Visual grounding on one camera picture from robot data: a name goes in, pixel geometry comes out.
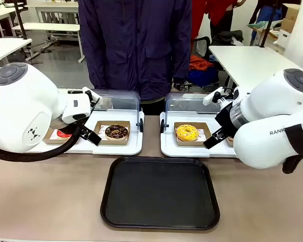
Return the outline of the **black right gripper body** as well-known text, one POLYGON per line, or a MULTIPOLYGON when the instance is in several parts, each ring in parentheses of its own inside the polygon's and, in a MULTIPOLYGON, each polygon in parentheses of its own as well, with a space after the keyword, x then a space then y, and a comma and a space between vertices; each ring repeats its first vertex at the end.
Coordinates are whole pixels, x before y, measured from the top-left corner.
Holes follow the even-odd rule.
POLYGON ((215 117, 215 120, 221 126, 220 131, 222 134, 235 134, 238 130, 230 118, 231 108, 232 103, 229 103, 215 117))

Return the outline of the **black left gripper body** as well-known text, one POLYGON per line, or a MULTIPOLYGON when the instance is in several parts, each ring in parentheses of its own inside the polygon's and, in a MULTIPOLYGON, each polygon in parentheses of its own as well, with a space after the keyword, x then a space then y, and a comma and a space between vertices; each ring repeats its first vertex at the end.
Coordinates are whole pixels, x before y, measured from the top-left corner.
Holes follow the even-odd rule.
POLYGON ((83 118, 78 121, 75 121, 71 124, 64 123, 60 118, 56 118, 51 121, 51 128, 53 130, 60 130, 64 134, 73 134, 75 130, 86 123, 88 118, 83 118))

